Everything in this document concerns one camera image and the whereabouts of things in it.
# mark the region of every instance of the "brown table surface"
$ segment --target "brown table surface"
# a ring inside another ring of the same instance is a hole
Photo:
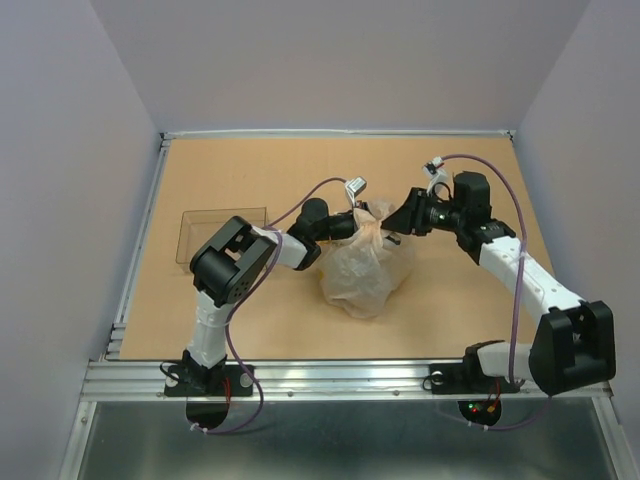
[[[192,278],[175,263],[187,210],[267,207],[270,219],[288,210],[329,176],[368,181],[362,199],[401,205],[412,186],[424,187],[422,165],[437,155],[472,153],[495,163],[523,204],[529,251],[550,270],[540,229],[515,154],[504,138],[243,138],[174,140],[158,193],[121,359],[175,359],[195,318]],[[450,173],[481,171],[492,188],[493,215],[518,230],[511,200],[484,166],[456,160]],[[331,211],[344,210],[340,184],[318,192]],[[284,221],[288,227],[294,216]],[[457,357],[468,345],[507,339],[512,296],[456,245],[453,234],[412,239],[415,269],[391,294],[383,314],[354,319],[324,300],[314,267],[274,270],[238,311],[232,336],[248,359],[384,359]],[[534,326],[523,311],[522,341]]]

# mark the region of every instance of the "plastic bag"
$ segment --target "plastic bag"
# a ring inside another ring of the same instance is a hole
[[[393,206],[375,201],[368,208],[370,212],[354,209],[358,230],[332,243],[318,265],[326,300],[356,318],[382,312],[389,294],[411,272],[415,256],[408,237],[381,229]]]

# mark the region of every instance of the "purple cable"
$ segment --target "purple cable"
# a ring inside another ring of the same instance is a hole
[[[282,251],[282,242],[283,242],[283,240],[282,240],[282,235],[280,234],[280,232],[278,232],[277,230],[273,230],[273,232],[276,234],[276,237],[278,238],[278,243],[276,244],[276,249],[275,249],[275,252],[273,254],[273,260],[271,260],[271,263],[267,266],[267,269],[262,274],[262,276],[258,279],[258,281],[253,285],[253,287],[251,287],[249,289],[249,292],[247,293],[247,295],[245,295],[231,309],[231,311],[229,312],[229,318],[227,319],[227,326],[224,328],[224,333],[225,333],[225,335],[227,337],[227,344],[229,345],[229,350],[231,350],[231,354],[233,355],[233,358],[235,358],[236,362],[238,362],[238,365],[240,366],[242,371],[249,376],[249,378],[251,379],[253,384],[258,389],[258,394],[260,395],[260,403],[258,404],[258,408],[256,409],[256,411],[253,412],[253,414],[249,418],[247,418],[240,425],[237,425],[235,427],[231,427],[231,428],[229,428],[227,430],[213,430],[213,429],[212,430],[209,430],[209,429],[205,430],[205,429],[195,425],[195,428],[197,430],[201,431],[202,433],[205,433],[205,434],[208,434],[208,435],[226,435],[228,433],[237,432],[238,430],[241,430],[242,428],[246,427],[251,422],[253,422],[258,417],[258,415],[260,415],[260,412],[262,411],[262,407],[264,406],[264,391],[262,390],[262,385],[260,385],[260,382],[255,377],[253,372],[251,372],[251,370],[249,370],[249,368],[246,366],[246,364],[244,363],[244,361],[242,360],[240,355],[238,355],[238,351],[236,350],[236,347],[233,345],[233,341],[231,340],[230,326],[231,326],[231,320],[233,318],[233,315],[236,313],[236,311],[238,310],[240,305],[242,305],[244,302],[246,302],[249,299],[249,297],[253,294],[253,292],[255,292],[258,289],[258,287],[260,285],[262,285],[262,282],[264,282],[267,279],[267,277],[273,271],[273,268],[276,266],[276,263],[278,263],[278,258],[280,257],[280,252]]]
[[[542,408],[540,410],[538,410],[534,415],[531,415],[529,418],[522,420],[521,422],[518,423],[514,423],[513,425],[506,425],[504,427],[484,427],[484,425],[480,425],[478,423],[470,423],[468,420],[462,420],[459,417],[455,417],[453,415],[449,415],[448,413],[444,413],[442,411],[440,411],[440,408],[436,408],[436,412],[438,413],[438,415],[441,415],[443,417],[446,417],[450,420],[455,420],[458,423],[464,423],[465,425],[468,425],[469,427],[477,427],[480,428],[482,430],[488,430],[491,432],[509,432],[512,430],[517,430],[518,428],[523,428],[526,426],[531,425],[533,422],[535,422],[536,420],[539,420],[545,413],[547,413],[547,411],[549,410],[549,407],[551,406],[551,397],[547,397],[546,402],[544,402],[544,405],[542,406]]]
[[[346,180],[344,178],[340,178],[340,177],[329,177],[326,180],[321,181],[318,185],[316,185],[315,187],[313,187],[311,189],[311,191],[309,193],[307,193],[304,198],[302,200],[300,200],[298,203],[296,203],[288,212],[286,212],[285,214],[283,214],[282,216],[276,218],[273,222],[271,222],[268,226],[269,227],[273,227],[276,223],[280,223],[282,220],[284,220],[285,218],[287,218],[289,215],[291,215],[293,212],[295,212],[300,205],[302,205],[304,202],[306,202],[307,200],[309,200],[309,197],[311,197],[311,195],[313,195],[314,193],[316,193],[316,190],[318,190],[320,187],[322,187],[323,185],[326,185],[327,183],[331,183],[331,182],[342,182],[342,183],[346,183]]]
[[[498,178],[502,181],[504,186],[506,187],[509,195],[511,195],[511,199],[513,200],[513,204],[516,207],[516,212],[518,213],[518,223],[520,224],[520,231],[522,232],[522,240],[520,241],[520,258],[518,259],[518,273],[516,275],[516,286],[513,294],[513,315],[511,321],[511,342],[509,344],[509,383],[512,385],[516,385],[515,378],[513,376],[515,356],[516,356],[516,343],[518,341],[518,323],[520,321],[520,302],[522,299],[522,283],[524,279],[524,260],[525,253],[527,251],[527,228],[524,224],[524,216],[522,215],[522,208],[520,207],[520,202],[516,197],[516,192],[513,191],[513,188],[509,184],[509,181],[506,177],[498,170],[491,162],[485,160],[484,158],[477,157],[475,155],[469,155],[466,153],[453,153],[451,155],[445,155],[441,157],[443,161],[450,160],[452,158],[466,158],[468,160],[475,160],[476,162],[480,162],[483,165],[489,167],[493,173],[495,173]]]

